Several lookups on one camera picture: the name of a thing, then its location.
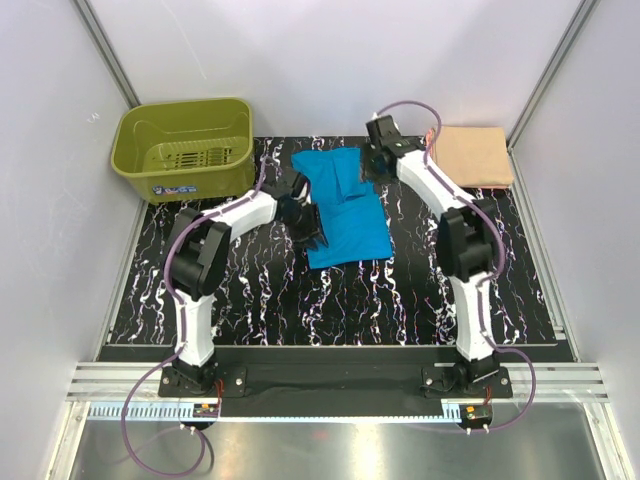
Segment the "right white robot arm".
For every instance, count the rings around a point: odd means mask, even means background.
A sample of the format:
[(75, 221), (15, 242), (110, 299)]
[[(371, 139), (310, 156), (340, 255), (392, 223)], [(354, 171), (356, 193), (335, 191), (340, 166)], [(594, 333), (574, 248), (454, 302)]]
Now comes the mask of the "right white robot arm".
[(476, 396), (499, 371), (490, 320), (490, 283), (504, 268), (505, 252), (492, 220), (490, 204), (475, 200), (408, 140), (384, 146), (366, 143), (361, 173), (382, 183), (397, 180), (410, 187), (439, 218), (438, 265), (452, 286), (457, 317), (456, 350), (460, 359), (444, 377), (444, 391)]

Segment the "blue t shirt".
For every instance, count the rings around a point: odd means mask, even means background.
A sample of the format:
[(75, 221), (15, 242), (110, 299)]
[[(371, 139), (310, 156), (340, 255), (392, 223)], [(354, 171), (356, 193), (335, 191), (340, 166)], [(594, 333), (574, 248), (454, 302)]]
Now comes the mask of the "blue t shirt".
[(341, 147), (292, 155), (294, 169), (311, 184), (327, 244), (307, 252), (312, 269), (345, 263), (386, 260), (393, 255), (391, 236), (374, 186), (360, 177), (361, 150)]

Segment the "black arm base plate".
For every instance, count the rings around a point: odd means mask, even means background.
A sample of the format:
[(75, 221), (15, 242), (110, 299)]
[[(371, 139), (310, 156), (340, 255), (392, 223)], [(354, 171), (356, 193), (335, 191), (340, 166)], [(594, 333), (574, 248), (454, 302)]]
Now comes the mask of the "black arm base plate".
[(406, 393), (434, 399), (511, 399), (513, 388), (508, 370), (500, 368), (477, 383), (461, 383), (462, 376), (451, 365), (419, 363), (306, 362), (239, 363), (218, 361), (207, 366), (195, 382), (174, 367), (163, 369), (158, 383), (162, 397), (205, 397), (221, 393), (242, 398), (251, 394), (285, 392), (381, 392)]

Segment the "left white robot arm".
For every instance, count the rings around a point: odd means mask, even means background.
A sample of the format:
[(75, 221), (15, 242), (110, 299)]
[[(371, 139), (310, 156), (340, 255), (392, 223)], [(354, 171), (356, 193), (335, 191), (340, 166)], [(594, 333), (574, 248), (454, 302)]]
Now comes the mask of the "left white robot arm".
[(203, 396), (221, 386), (216, 378), (211, 312), (231, 243), (272, 222), (283, 224), (298, 247), (317, 249), (328, 244), (306, 182), (290, 190), (250, 190), (205, 211), (187, 209), (174, 224), (164, 261), (165, 286), (174, 302), (178, 335), (169, 373), (173, 383), (193, 395)]

